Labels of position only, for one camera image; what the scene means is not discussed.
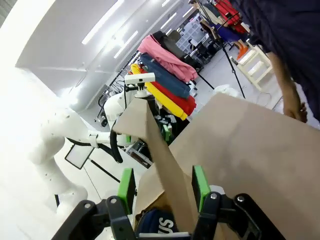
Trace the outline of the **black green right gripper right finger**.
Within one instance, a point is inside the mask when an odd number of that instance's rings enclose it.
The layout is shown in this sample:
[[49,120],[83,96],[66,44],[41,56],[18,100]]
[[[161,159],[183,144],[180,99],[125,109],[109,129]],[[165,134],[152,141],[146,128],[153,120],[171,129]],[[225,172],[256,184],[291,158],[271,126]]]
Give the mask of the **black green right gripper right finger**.
[[227,224],[240,240],[262,239],[262,231],[233,199],[211,190],[202,166],[192,167],[191,184],[198,211],[192,240],[212,240],[219,223]]

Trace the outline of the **person's right hand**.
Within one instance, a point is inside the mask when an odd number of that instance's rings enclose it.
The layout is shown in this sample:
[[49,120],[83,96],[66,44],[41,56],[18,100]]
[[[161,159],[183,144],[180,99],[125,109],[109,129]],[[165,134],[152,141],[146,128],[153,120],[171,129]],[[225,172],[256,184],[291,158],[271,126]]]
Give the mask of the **person's right hand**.
[[301,102],[299,99],[296,100],[283,100],[283,113],[293,119],[296,119],[300,122],[307,122],[307,108],[304,102]]

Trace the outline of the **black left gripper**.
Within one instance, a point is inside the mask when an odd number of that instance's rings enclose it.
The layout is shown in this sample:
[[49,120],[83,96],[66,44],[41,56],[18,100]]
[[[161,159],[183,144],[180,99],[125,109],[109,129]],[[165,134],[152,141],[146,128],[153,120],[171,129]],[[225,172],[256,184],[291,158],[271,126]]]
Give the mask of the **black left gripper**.
[[[162,125],[161,134],[167,144],[171,144],[173,142],[174,135],[172,133],[172,126],[170,123]],[[143,140],[130,135],[126,135],[126,143],[128,144],[128,146],[124,147],[126,151],[129,151],[130,149],[141,151],[147,146]]]

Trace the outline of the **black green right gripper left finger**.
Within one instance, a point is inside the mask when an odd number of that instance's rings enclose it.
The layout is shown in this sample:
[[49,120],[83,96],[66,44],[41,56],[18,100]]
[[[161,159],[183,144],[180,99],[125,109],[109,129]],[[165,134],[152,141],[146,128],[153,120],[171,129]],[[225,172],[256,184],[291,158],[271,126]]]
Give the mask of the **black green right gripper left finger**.
[[53,240],[95,240],[110,227],[115,240],[135,240],[128,218],[133,213],[136,195],[134,170],[125,168],[116,195],[95,204],[82,200],[52,237]]

